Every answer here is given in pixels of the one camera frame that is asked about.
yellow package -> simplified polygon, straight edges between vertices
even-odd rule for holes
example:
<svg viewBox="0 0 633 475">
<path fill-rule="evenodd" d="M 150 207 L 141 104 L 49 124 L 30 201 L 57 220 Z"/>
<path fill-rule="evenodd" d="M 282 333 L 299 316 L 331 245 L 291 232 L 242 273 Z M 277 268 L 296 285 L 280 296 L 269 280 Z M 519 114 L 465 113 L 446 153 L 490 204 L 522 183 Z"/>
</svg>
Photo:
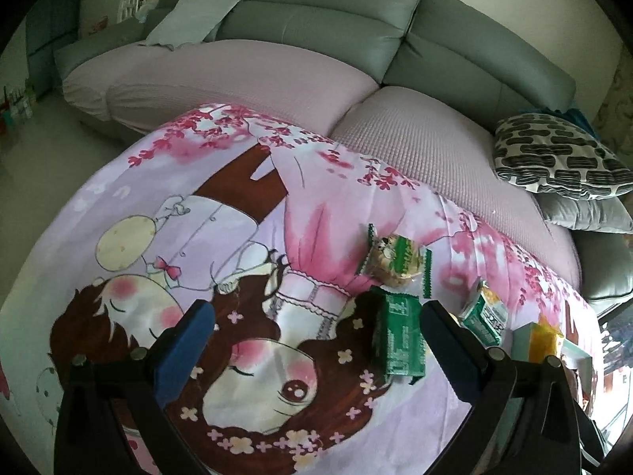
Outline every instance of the yellow package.
<svg viewBox="0 0 633 475">
<path fill-rule="evenodd" d="M 528 361 L 541 363 L 548 355 L 560 358 L 565 336 L 540 317 L 530 332 L 530 350 Z"/>
</svg>

light blue pillow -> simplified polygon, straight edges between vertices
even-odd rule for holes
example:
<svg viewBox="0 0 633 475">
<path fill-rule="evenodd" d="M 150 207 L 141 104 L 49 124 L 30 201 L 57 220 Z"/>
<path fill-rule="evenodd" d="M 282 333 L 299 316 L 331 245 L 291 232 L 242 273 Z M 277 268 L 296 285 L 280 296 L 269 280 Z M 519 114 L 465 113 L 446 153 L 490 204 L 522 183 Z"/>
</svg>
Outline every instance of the light blue pillow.
<svg viewBox="0 0 633 475">
<path fill-rule="evenodd" d="M 183 44 L 197 44 L 240 0 L 178 0 L 167 16 L 141 44 L 161 45 L 175 50 Z"/>
</svg>

red bow print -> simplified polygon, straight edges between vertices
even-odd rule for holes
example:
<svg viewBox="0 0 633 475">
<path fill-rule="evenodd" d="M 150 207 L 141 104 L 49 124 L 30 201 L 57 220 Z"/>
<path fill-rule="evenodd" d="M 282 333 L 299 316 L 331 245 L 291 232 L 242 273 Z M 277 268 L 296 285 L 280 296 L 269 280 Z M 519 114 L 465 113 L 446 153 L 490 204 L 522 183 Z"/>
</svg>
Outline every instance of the red bow print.
<svg viewBox="0 0 633 475">
<path fill-rule="evenodd" d="M 156 257 L 153 266 L 157 270 L 164 270 L 167 276 L 172 280 L 178 280 L 178 277 L 182 273 L 182 270 L 178 266 L 170 266 L 162 257 Z"/>
</svg>

green snack package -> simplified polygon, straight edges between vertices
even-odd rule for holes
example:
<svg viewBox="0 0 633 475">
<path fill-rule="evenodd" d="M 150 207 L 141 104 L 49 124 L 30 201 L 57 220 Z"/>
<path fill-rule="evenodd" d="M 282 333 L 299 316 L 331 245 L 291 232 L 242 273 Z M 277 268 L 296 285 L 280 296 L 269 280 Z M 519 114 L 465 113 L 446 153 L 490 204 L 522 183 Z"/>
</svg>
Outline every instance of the green snack package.
<svg viewBox="0 0 633 475">
<path fill-rule="evenodd" d="M 425 376 L 426 343 L 420 332 L 420 301 L 410 294 L 371 291 L 382 298 L 373 337 L 375 360 L 385 377 Z"/>
<path fill-rule="evenodd" d="M 508 310 L 486 281 L 478 277 L 460 314 L 461 325 L 486 347 L 499 346 L 508 323 Z"/>
</svg>

brown hair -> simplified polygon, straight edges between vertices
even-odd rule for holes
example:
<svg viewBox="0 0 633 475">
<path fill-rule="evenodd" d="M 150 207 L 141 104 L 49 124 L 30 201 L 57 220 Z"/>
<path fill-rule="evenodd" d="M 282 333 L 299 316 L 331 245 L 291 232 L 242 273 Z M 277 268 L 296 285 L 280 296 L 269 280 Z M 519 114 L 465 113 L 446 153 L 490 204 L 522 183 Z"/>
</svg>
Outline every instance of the brown hair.
<svg viewBox="0 0 633 475">
<path fill-rule="evenodd" d="M 264 452 L 256 448 L 248 455 L 232 454 L 218 445 L 219 440 L 213 440 L 208 435 L 213 429 L 224 438 L 249 438 L 252 447 L 262 441 L 273 445 L 289 431 L 306 430 L 308 433 L 318 434 L 318 439 L 312 436 L 312 443 L 316 445 L 316 449 L 325 450 L 362 429 L 372 413 L 372 406 L 365 403 L 370 398 L 382 396 L 388 389 L 360 386 L 364 370 L 375 372 L 370 367 L 370 359 L 377 301 L 359 297 L 353 316 L 338 323 L 336 338 L 308 340 L 298 346 L 298 350 L 314 360 L 318 377 L 315 398 L 305 409 L 290 417 L 279 430 L 268 435 L 237 427 L 222 429 L 207 425 L 202 416 L 203 398 L 208 388 L 229 365 L 233 345 L 246 339 L 277 340 L 280 337 L 278 325 L 265 315 L 262 308 L 263 301 L 268 298 L 265 296 L 267 280 L 265 275 L 247 276 L 240 280 L 237 291 L 214 296 L 213 306 L 220 329 L 211 336 L 197 363 L 203 368 L 203 372 L 196 380 L 189 379 L 178 400 L 166 408 L 167 415 L 196 455 L 209 468 L 219 473 L 289 475 L 295 471 L 295 460 L 294 453 L 288 446 L 273 446 Z M 67 366 L 77 353 L 84 353 L 92 361 L 108 362 L 121 359 L 136 345 L 133 337 L 128 345 L 125 331 L 116 324 L 115 334 L 110 341 L 110 320 L 107 313 L 94 316 L 99 308 L 98 296 L 102 287 L 103 284 L 87 287 L 75 293 L 66 312 L 53 325 L 51 358 L 58 369 L 62 385 L 65 381 L 63 377 L 68 374 Z M 228 317 L 233 311 L 239 311 L 243 316 L 235 324 Z M 354 321 L 358 319 L 362 319 L 362 327 L 354 327 Z M 353 349 L 353 358 L 341 364 L 338 352 L 347 349 Z M 183 407 L 198 409 L 198 420 L 194 422 L 181 419 Z M 349 415 L 352 407 L 360 411 L 353 418 Z"/>
</svg>

